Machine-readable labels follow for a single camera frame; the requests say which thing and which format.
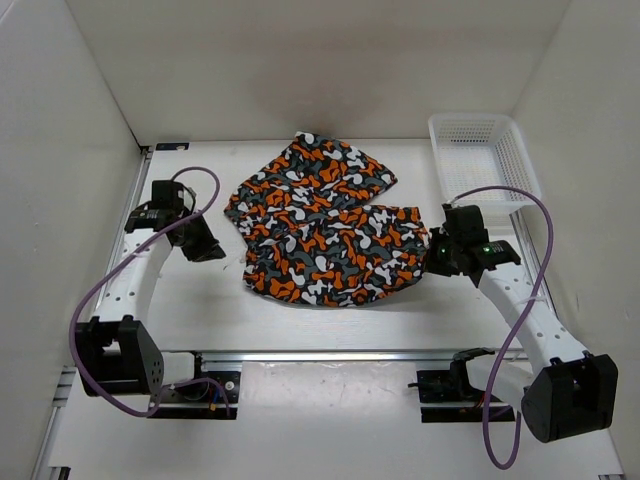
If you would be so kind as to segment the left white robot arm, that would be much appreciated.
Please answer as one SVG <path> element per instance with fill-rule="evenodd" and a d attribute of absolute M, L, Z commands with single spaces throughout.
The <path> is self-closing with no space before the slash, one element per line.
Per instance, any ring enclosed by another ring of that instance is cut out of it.
<path fill-rule="evenodd" d="M 225 257 L 203 216 L 168 233 L 161 231 L 188 214 L 187 208 L 160 210 L 143 205 L 131 212 L 121 254 L 126 265 L 107 281 L 91 319 L 74 328 L 79 359 L 90 375 L 82 380 L 88 395 L 97 396 L 95 387 L 100 386 L 112 396 L 155 396 L 172 384 L 188 400 L 208 392 L 210 377 L 196 367 L 195 355 L 161 352 L 147 328 L 156 283 L 173 249 L 194 263 Z"/>

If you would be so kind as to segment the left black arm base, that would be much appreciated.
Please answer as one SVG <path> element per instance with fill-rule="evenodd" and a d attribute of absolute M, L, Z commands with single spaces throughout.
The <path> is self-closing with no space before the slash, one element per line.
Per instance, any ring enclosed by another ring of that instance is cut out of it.
<path fill-rule="evenodd" d="M 240 361 L 217 358 L 215 355 L 196 353 L 194 377 L 210 378 L 174 387 L 154 398 L 159 408 L 151 419 L 162 420 L 236 420 L 242 386 Z"/>

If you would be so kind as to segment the orange black camouflage shorts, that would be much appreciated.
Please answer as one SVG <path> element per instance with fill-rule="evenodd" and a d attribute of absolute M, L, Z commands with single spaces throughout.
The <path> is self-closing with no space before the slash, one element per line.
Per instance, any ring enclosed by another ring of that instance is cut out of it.
<path fill-rule="evenodd" d="M 347 308 L 417 284 L 429 253 L 419 208 L 373 202 L 396 182 L 342 140 L 297 133 L 224 210 L 246 244 L 244 285 L 283 303 Z"/>

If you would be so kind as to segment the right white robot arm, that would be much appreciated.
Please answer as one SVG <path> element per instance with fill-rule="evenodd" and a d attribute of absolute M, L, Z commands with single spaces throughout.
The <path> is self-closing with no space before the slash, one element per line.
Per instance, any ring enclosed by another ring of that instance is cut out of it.
<path fill-rule="evenodd" d="M 520 413 L 543 443 L 608 428 L 618 380 L 611 357 L 592 354 L 535 297 L 520 257 L 508 242 L 490 240 L 479 207 L 443 210 L 443 225 L 430 231 L 428 272 L 468 277 L 517 330 L 531 365 L 530 371 L 505 365 L 493 375 L 493 351 L 458 352 L 450 364 L 452 393 L 470 400 L 491 384 L 493 397 Z"/>

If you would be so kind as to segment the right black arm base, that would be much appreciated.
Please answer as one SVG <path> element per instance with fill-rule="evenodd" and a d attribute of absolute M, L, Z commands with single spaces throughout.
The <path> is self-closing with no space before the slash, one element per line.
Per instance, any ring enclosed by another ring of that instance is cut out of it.
<path fill-rule="evenodd" d="M 466 367 L 471 360 L 494 355 L 494 350 L 486 348 L 463 350 L 453 356 L 445 370 L 418 370 L 408 388 L 418 392 L 421 422 L 481 423 L 485 392 L 471 386 Z"/>

